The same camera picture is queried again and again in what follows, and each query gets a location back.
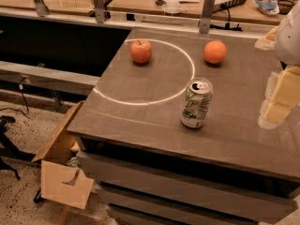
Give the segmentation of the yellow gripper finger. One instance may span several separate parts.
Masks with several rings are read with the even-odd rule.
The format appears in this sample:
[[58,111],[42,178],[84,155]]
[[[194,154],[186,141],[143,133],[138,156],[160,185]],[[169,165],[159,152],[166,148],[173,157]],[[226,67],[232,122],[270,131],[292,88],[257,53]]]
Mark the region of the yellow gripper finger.
[[275,26],[266,35],[256,41],[255,48],[263,51],[274,50],[277,32],[278,27]]
[[300,103],[300,67],[287,66],[272,72],[266,85],[258,125],[273,129],[279,126]]

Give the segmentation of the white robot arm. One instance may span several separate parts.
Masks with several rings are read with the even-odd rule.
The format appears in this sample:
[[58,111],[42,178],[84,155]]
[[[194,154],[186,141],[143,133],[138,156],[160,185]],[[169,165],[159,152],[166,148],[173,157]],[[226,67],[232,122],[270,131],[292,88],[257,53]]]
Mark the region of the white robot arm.
[[258,119],[261,128],[273,129],[300,102],[300,1],[279,26],[255,43],[255,47],[263,51],[273,50],[277,60],[285,65],[280,73],[271,73]]

